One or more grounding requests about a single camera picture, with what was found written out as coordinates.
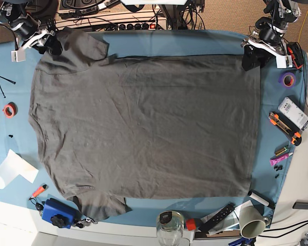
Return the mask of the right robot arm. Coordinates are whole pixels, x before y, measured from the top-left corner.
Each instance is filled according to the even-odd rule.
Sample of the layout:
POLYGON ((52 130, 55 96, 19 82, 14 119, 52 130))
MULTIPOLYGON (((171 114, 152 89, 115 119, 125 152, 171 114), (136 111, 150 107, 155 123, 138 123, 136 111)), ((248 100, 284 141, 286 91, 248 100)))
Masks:
POLYGON ((40 54, 49 52, 51 55, 61 55, 62 45, 58 40, 57 28, 53 17, 41 20, 39 15, 49 9, 52 1, 40 11, 28 12, 27 6, 31 1, 0 1, 0 26, 9 29, 15 38, 15 50, 12 52, 17 57, 17 52, 33 48, 40 54))

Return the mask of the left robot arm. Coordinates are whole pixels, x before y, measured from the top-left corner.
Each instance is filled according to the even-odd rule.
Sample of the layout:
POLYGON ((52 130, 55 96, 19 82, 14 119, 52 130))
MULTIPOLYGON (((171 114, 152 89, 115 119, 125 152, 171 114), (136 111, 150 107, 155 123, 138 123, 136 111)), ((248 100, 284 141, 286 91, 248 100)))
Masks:
POLYGON ((297 21, 301 15, 295 1, 265 1, 263 16, 255 23, 254 30, 241 43, 244 48, 242 67, 245 71, 264 67, 271 59, 276 59, 278 69, 303 66, 302 51, 297 42, 287 42, 284 35, 289 23, 297 21))

